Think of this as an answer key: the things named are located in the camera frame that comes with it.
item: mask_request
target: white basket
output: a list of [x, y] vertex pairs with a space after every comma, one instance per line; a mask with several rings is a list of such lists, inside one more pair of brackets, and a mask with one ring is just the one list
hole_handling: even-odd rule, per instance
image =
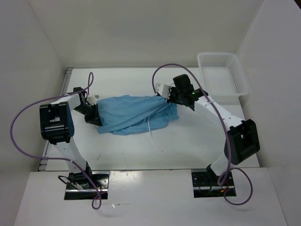
[[209, 95], [239, 97], [248, 94], [246, 74], [235, 54], [199, 53], [198, 67]]

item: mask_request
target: blue fabric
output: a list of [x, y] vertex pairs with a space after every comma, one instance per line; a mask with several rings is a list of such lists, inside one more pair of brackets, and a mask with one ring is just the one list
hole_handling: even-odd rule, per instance
[[166, 103], [163, 97], [110, 97], [99, 100], [98, 112], [103, 126], [98, 128], [99, 133], [129, 135], [144, 133], [148, 129], [160, 129], [168, 125], [169, 120], [177, 120], [177, 106]]

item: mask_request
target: laundry basket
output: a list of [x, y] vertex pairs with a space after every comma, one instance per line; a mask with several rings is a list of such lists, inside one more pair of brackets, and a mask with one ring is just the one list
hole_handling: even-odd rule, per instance
[[198, 67], [209, 95], [239, 97], [248, 94], [246, 74], [235, 54], [199, 53]]

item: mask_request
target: white string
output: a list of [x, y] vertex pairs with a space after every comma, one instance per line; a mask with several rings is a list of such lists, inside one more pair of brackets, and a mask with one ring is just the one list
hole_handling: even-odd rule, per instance
[[152, 139], [152, 141], [154, 142], [155, 146], [158, 148], [158, 150], [160, 150], [161, 152], [163, 152], [163, 150], [160, 148], [160, 146], [156, 143], [156, 141], [154, 140], [154, 138], [152, 137], [151, 134], [151, 127], [150, 127], [150, 116], [147, 119], [147, 125], [149, 126], [149, 132], [150, 132], [150, 137]]

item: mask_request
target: white table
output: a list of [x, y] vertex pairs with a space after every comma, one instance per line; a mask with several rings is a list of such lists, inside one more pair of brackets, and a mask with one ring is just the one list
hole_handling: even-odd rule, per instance
[[[190, 68], [198, 77], [198, 68]], [[73, 69], [68, 84], [68, 92], [74, 87], [87, 86], [88, 75], [94, 73], [91, 94], [101, 98], [112, 96], [152, 96], [151, 77], [155, 68], [93, 68]], [[163, 68], [158, 71], [155, 82], [173, 83], [173, 77], [186, 73], [181, 68]], [[195, 81], [190, 79], [195, 88]], [[244, 118], [237, 97], [222, 104], [232, 114]], [[74, 140], [83, 158], [92, 170], [160, 170], [199, 169], [215, 161], [223, 152], [225, 136], [205, 117], [185, 106], [178, 106], [177, 121], [172, 121], [164, 129], [153, 131], [153, 138], [163, 149], [157, 149], [149, 133], [118, 136], [98, 134], [97, 127], [85, 123], [83, 115], [72, 111], [75, 126]], [[49, 145], [47, 155], [61, 156]], [[259, 167], [256, 155], [240, 164], [240, 167]], [[46, 171], [68, 170], [64, 161], [48, 161]]]
[[[286, 226], [266, 168], [247, 168], [253, 182], [252, 199], [229, 205], [223, 197], [193, 198], [191, 171], [111, 171], [108, 200], [93, 210], [91, 200], [64, 201], [65, 185], [57, 179], [67, 172], [32, 172], [15, 226]], [[249, 195], [245, 176], [233, 171], [237, 197]]]

